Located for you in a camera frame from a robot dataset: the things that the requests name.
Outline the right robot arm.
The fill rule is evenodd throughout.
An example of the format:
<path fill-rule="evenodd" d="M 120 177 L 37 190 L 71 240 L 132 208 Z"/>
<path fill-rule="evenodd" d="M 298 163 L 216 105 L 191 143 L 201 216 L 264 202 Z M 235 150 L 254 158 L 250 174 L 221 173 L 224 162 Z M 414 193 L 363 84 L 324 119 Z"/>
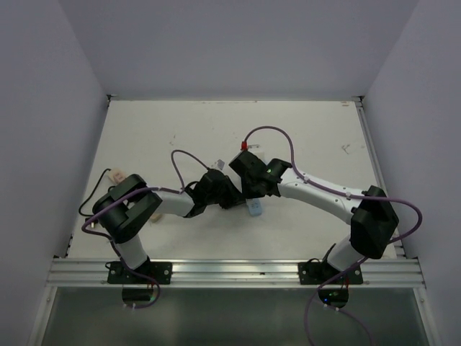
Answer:
<path fill-rule="evenodd" d="M 250 151 L 241 151 L 229 164 L 241 178 L 246 198 L 277 196 L 307 203 L 350 226 L 349 235 L 334 244 L 321 262 L 307 265 L 316 280 L 337 283 L 346 269 L 364 259 L 382 258 L 399 219 L 384 191 L 374 185 L 368 190 L 316 182 L 293 164 L 281 159 L 264 163 Z"/>

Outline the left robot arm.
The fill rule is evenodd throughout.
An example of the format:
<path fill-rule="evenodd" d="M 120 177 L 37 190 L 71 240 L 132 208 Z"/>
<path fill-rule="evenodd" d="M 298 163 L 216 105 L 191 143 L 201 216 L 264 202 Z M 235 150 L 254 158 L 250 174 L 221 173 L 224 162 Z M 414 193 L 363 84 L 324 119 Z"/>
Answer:
<path fill-rule="evenodd" d="M 153 270 L 138 233 L 154 213 L 194 218 L 210 205 L 227 210 L 244 203 L 243 194 L 229 176 L 208 169 L 200 180 L 190 182 L 180 191 L 165 187 L 149 189 L 141 176 L 131 174 L 98 199 L 92 212 L 125 263 L 126 277 L 142 283 L 153 277 Z"/>

